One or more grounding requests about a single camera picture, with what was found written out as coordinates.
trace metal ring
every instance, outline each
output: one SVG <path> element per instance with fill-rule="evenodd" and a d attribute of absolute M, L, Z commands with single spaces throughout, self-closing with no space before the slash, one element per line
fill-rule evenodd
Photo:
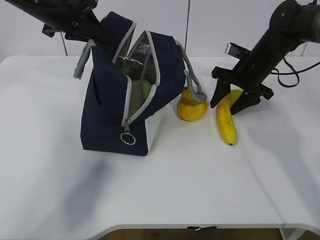
<path fill-rule="evenodd" d="M 125 140 L 124 140 L 124 136 L 130 136 L 130 137 L 132 137 L 133 143 L 130 143 L 130 142 L 125 141 Z M 136 144 L 136 137 L 133 136 L 133 135 L 132 135 L 131 133 L 129 133 L 129 132 L 124 132 L 124 133 L 122 133 L 122 134 L 120 135 L 120 139 L 121 139 L 121 141 L 122 141 L 124 144 L 127 144 L 127 145 L 129 145 L 129 146 L 133 146 L 133 145 Z"/>

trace navy blue lunch bag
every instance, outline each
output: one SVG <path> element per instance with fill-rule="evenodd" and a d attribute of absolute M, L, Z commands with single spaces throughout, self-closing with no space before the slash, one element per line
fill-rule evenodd
<path fill-rule="evenodd" d="M 92 51 L 81 121 L 83 149 L 146 156 L 165 106 L 182 93 L 186 80 L 196 100 L 204 102 L 207 96 L 172 36 L 144 31 L 130 50 L 136 23 L 114 12 L 101 23 L 112 44 L 89 40 L 74 72 L 81 79 Z"/>

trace white table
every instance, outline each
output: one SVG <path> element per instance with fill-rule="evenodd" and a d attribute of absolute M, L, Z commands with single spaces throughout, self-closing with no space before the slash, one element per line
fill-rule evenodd
<path fill-rule="evenodd" d="M 148 157 L 82 150 L 91 67 L 78 58 L 15 56 L 0 64 L 0 239 L 96 240 L 117 229 L 299 228 L 320 234 L 320 68 L 235 117 L 234 147 L 214 111 L 198 122 L 166 110 Z M 292 57 L 297 69 L 318 57 Z M 214 66 L 192 58 L 210 97 Z"/>

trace robotic arm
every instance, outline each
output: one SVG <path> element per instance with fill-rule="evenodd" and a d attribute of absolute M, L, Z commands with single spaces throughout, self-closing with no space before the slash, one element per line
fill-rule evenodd
<path fill-rule="evenodd" d="M 300 5 L 286 0 L 274 11 L 269 29 L 249 51 L 230 43 L 226 53 L 239 59 L 233 70 L 216 67 L 212 77 L 217 86 L 211 100 L 214 108 L 231 91 L 231 84 L 243 89 L 241 97 L 232 106 L 234 115 L 260 103 L 260 97 L 269 100 L 273 91 L 262 85 L 266 77 L 291 51 L 305 42 L 320 43 L 320 5 L 317 1 Z"/>
<path fill-rule="evenodd" d="M 42 32 L 53 37 L 65 32 L 65 39 L 110 44 L 110 35 L 93 13 L 98 0 L 5 0 L 44 23 Z"/>
<path fill-rule="evenodd" d="M 98 0 L 5 0 L 42 21 L 42 32 L 53 37 L 65 32 L 67 40 L 86 42 L 94 39 L 110 45 L 111 35 L 102 27 L 92 9 Z M 269 100 L 273 91 L 262 85 L 266 77 L 290 52 L 305 42 L 320 43 L 320 5 L 317 0 L 300 5 L 286 0 L 274 11 L 269 29 L 249 51 L 231 43 L 226 53 L 239 59 L 233 70 L 216 67 L 212 77 L 217 86 L 211 100 L 214 108 L 231 91 L 231 84 L 243 89 L 241 97 L 232 106 L 234 115 L 260 103 L 260 97 Z"/>

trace wooden floor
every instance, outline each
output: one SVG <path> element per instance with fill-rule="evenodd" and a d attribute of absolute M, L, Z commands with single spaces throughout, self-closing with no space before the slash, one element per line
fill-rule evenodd
<path fill-rule="evenodd" d="M 118 230 L 101 240 L 282 240 L 278 229 L 148 229 Z M 300 240 L 320 240 L 307 232 Z"/>

